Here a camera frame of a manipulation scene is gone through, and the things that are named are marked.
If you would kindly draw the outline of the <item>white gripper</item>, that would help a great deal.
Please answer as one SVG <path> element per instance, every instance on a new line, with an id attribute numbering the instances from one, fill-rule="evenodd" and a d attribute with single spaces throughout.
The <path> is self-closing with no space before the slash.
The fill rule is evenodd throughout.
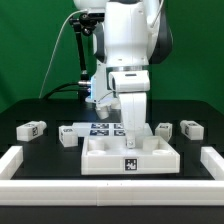
<path id="1" fill-rule="evenodd" d="M 128 149 L 136 147 L 135 136 L 142 131 L 146 121 L 146 93 L 120 93 L 121 118 L 126 133 Z"/>

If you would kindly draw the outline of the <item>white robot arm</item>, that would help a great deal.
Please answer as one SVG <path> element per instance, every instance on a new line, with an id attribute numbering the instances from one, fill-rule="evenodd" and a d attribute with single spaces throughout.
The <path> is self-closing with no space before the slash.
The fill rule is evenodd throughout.
<path id="1" fill-rule="evenodd" d="M 136 146 L 144 130 L 148 66 L 163 61 L 172 49 L 165 0 L 73 0 L 80 22 L 93 33 L 97 70 L 87 100 L 105 119 L 109 108 L 121 109 L 126 146 Z"/>

